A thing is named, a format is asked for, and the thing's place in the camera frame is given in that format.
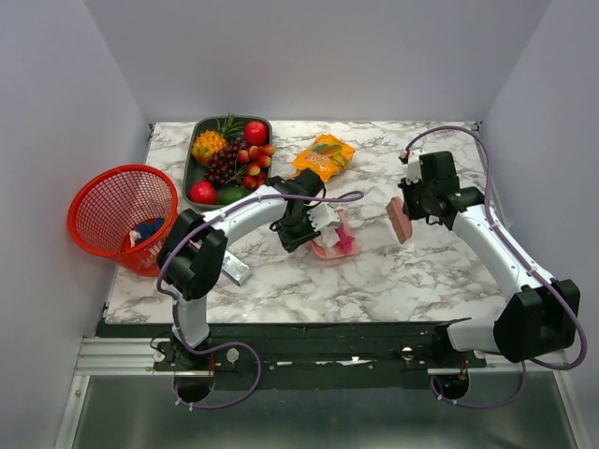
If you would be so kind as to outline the pink hand brush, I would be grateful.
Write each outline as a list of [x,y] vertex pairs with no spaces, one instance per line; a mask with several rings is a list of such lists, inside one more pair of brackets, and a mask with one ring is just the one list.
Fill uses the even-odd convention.
[[404,203],[398,196],[392,197],[386,206],[387,216],[400,244],[404,244],[413,235],[413,226],[403,211]]

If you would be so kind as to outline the pink plastic dustpan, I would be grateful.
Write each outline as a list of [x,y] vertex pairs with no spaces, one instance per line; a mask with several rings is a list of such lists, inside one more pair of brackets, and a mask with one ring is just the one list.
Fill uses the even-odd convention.
[[[338,211],[338,214],[342,220],[342,225],[345,225],[353,234],[353,231],[349,225],[349,222],[348,222],[347,217],[346,217],[345,213],[343,212],[343,210],[336,209],[336,211]],[[354,236],[354,238],[355,238],[354,251],[351,254],[344,254],[340,248],[339,242],[337,244],[335,244],[332,248],[323,248],[321,245],[318,244],[318,238],[319,237],[317,237],[315,240],[312,240],[309,243],[309,246],[310,246],[310,249],[311,249],[313,255],[321,260],[333,260],[333,259],[346,258],[346,257],[357,255],[360,252],[358,241],[355,238],[355,236]]]

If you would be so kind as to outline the grey fruit tray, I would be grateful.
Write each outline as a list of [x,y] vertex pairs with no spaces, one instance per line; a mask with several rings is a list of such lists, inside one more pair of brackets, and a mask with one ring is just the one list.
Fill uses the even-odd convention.
[[[189,154],[187,156],[185,169],[184,169],[182,192],[183,192],[183,198],[185,199],[185,201],[192,207],[196,208],[197,210],[201,210],[201,211],[217,210],[223,205],[219,205],[218,203],[213,204],[213,205],[198,204],[198,203],[192,202],[188,198],[188,192],[189,192],[189,189],[191,188],[191,186],[198,181],[205,181],[204,174],[205,174],[205,170],[207,167],[207,166],[201,166],[200,164],[198,164],[196,162],[196,160],[194,159],[194,157],[192,156],[192,154],[190,153],[191,147],[192,147],[192,142],[202,131],[205,131],[208,129],[213,129],[215,127],[215,122],[217,119],[223,120],[225,117],[226,116],[209,117],[207,119],[204,119],[204,120],[198,122],[195,125],[194,130],[191,135],[191,141],[190,141],[190,145],[189,145]],[[246,116],[236,116],[236,118],[237,118],[237,122],[242,124],[241,133],[237,137],[239,139],[244,139],[243,138],[243,129],[244,129],[244,126],[250,121],[261,121],[261,122],[266,123],[270,130],[270,134],[271,134],[271,125],[266,119],[258,118],[258,117],[246,117]],[[217,194],[218,194],[218,192],[224,188],[227,188],[227,187],[215,188],[215,190],[217,191]]]

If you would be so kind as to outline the white crumpled tissue, right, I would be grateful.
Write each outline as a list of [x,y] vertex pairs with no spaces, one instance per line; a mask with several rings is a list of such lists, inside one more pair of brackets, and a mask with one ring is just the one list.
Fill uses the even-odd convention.
[[335,227],[325,227],[320,231],[318,244],[321,245],[323,248],[332,248],[339,241],[339,235]]

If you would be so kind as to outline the silver toothpaste box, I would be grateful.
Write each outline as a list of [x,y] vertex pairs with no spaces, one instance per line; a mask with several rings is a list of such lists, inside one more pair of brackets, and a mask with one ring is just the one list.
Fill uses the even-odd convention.
[[243,285],[251,276],[250,268],[232,253],[225,253],[221,271],[238,286]]

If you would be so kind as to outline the blue crumpled paper scrap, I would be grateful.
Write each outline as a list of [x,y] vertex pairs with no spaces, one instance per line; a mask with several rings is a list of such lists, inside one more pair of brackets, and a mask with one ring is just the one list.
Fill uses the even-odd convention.
[[142,239],[148,239],[153,236],[164,224],[165,220],[161,217],[144,221],[135,226],[135,231],[139,233]]

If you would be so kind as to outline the toy pineapple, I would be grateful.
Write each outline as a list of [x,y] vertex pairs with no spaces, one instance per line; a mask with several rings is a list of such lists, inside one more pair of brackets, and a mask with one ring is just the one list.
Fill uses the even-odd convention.
[[234,114],[229,113],[223,120],[217,119],[215,127],[202,131],[192,142],[190,153],[201,166],[206,166],[213,155],[224,149],[231,139],[237,138],[242,124]]

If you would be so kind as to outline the red mesh waste basket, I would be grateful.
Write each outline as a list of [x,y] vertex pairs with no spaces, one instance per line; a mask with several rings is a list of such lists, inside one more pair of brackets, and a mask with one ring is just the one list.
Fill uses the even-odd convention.
[[[178,193],[169,176],[146,165],[112,168],[88,181],[71,202],[66,226],[85,252],[112,260],[139,276],[155,277],[156,259],[177,218]],[[165,220],[150,238],[129,247],[129,231]]]

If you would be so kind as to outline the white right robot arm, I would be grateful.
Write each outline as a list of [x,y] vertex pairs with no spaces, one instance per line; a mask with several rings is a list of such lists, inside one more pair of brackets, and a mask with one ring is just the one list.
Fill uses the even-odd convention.
[[431,357],[449,367],[464,352],[499,354],[517,363],[573,345],[580,291],[541,268],[485,205],[484,194],[462,187],[450,152],[407,152],[402,189],[403,220],[423,219],[454,232],[478,256],[506,303],[495,318],[462,319],[442,327]]

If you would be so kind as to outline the green toy avocado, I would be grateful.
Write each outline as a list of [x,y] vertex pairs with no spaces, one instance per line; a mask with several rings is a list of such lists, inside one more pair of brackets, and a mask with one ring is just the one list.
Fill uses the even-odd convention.
[[241,200],[249,194],[249,191],[242,186],[227,187],[218,192],[217,203],[219,205],[229,205]]

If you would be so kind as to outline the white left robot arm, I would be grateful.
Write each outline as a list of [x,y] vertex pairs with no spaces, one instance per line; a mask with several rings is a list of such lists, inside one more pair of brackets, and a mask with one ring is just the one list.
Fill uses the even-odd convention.
[[228,246],[262,225],[277,233],[289,253],[319,235],[308,203],[324,183],[307,170],[294,180],[274,177],[252,194],[220,210],[182,212],[158,255],[158,292],[172,299],[176,359],[187,369],[205,362],[210,335],[207,295],[217,284]]

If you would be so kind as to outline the aluminium frame rail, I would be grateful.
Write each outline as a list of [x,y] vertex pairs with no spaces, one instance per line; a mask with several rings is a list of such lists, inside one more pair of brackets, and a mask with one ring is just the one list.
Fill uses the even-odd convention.
[[151,340],[121,338],[84,339],[74,374],[78,376],[168,376],[208,378],[209,365],[186,369],[169,349],[159,350],[166,338]]

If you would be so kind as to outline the purple toy grapes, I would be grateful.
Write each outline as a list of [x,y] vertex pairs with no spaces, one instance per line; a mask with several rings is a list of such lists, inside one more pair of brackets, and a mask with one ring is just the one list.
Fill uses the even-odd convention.
[[214,188],[241,185],[250,164],[248,149],[244,139],[234,139],[211,157],[204,180]]

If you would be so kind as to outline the red toy apple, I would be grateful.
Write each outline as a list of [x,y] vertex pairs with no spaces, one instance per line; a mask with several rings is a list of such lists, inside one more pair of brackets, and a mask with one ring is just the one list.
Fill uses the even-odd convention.
[[243,138],[250,146],[263,146],[270,142],[270,130],[266,123],[250,121],[243,129]]
[[213,205],[218,201],[218,194],[209,181],[198,181],[189,189],[188,198],[198,204]]

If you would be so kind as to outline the white crumpled tissue, left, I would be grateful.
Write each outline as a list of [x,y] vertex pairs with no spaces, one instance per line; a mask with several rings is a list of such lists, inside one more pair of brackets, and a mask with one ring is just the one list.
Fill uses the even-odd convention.
[[138,244],[138,242],[141,240],[141,234],[136,229],[130,230],[128,237],[129,237],[129,247],[130,248],[134,248]]

